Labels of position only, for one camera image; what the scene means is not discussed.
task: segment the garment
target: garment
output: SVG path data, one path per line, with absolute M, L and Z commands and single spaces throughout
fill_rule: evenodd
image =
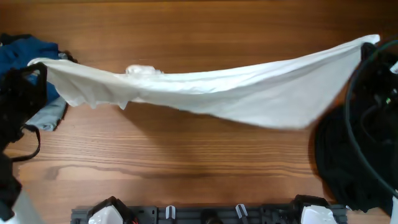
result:
M 3 43 L 3 46 L 0 47 L 0 78 L 8 70 L 26 67 L 30 60 L 38 57 L 59 59 L 58 45 L 42 42 L 35 37 L 17 39 L 7 45 Z M 35 84 L 36 76 L 30 75 L 28 80 Z M 59 94 L 55 90 L 55 87 L 51 83 L 47 83 L 47 104 L 58 97 Z
M 57 127 L 59 120 L 61 120 L 66 106 L 67 102 L 62 97 L 58 97 L 58 99 L 37 112 L 26 124 L 36 126 L 45 131 L 53 131 Z
M 398 173 L 393 139 L 395 134 L 388 128 L 384 116 L 372 117 L 366 126 L 379 143 L 372 142 L 361 127 L 362 114 L 373 105 L 372 101 L 354 100 L 350 106 L 350 121 L 356 140 L 373 169 L 398 189 L 394 182 Z M 357 153 L 352 148 L 344 122 L 343 106 L 335 108 L 319 123 L 315 131 L 315 161 L 320 177 L 327 183 L 337 202 L 352 210 L 367 212 L 380 207 L 391 216 L 392 194 L 387 192 L 369 172 L 366 171 Z
M 22 68 L 27 66 L 28 61 L 34 57 L 64 58 L 77 62 L 68 52 L 58 51 L 57 44 L 42 42 L 30 34 L 1 34 L 0 42 L 5 47 L 0 47 L 0 71 L 2 71 L 0 77 L 10 67 Z M 29 80 L 36 83 L 34 75 L 29 76 Z M 67 103 L 62 97 L 59 97 L 51 83 L 47 83 L 47 92 L 47 106 L 36 113 L 27 124 L 46 131 L 53 131 L 59 120 L 62 119 Z
M 212 72 L 163 74 L 148 66 L 130 66 L 115 74 L 66 60 L 37 58 L 48 81 L 72 106 L 128 101 L 268 128 L 304 128 L 317 119 L 341 91 L 361 59 L 369 35 L 329 50 L 279 62 Z

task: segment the light blue fabric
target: light blue fabric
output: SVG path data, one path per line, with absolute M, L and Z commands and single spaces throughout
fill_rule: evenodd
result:
M 62 119 L 66 105 L 67 102 L 59 97 L 37 112 L 26 124 L 31 124 L 42 130 L 53 131 L 57 127 L 58 121 Z

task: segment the wooden table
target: wooden table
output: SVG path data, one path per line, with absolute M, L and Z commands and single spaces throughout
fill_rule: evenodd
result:
M 34 34 L 83 65 L 120 73 L 130 64 L 199 72 L 295 58 L 367 34 L 387 37 L 398 20 L 396 1 L 3 1 L 1 31 Z M 15 170 L 48 223 L 68 223 L 71 209 L 112 195 L 157 206 L 287 203 L 297 194 L 333 200 L 317 176 L 312 129 L 263 129 L 145 104 L 79 106 L 55 132 L 42 132 L 40 154 Z M 27 135 L 8 153 L 34 146 Z M 388 222 L 378 209 L 349 212 L 350 224 Z

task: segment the blue clothing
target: blue clothing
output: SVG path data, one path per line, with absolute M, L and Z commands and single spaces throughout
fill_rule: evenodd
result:
M 58 45 L 43 42 L 35 37 L 19 39 L 0 47 L 0 78 L 12 68 L 24 68 L 35 58 L 44 57 L 59 59 Z M 28 80 L 36 84 L 36 76 L 30 75 Z M 47 82 L 47 104 L 57 99 L 60 95 L 55 87 Z
M 66 106 L 67 102 L 62 97 L 59 97 L 39 110 L 26 124 L 36 126 L 42 130 L 54 131 L 58 122 L 62 119 Z

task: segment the white fabric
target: white fabric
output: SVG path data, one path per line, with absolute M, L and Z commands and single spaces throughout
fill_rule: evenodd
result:
M 132 65 L 126 74 L 105 72 L 68 60 L 37 58 L 48 80 L 72 106 L 128 101 L 180 110 L 269 128 L 304 128 L 322 114 L 342 89 L 361 58 L 368 35 L 304 57 L 247 67 L 163 74 Z
M 329 208 L 311 205 L 304 207 L 301 224 L 337 224 L 337 222 Z

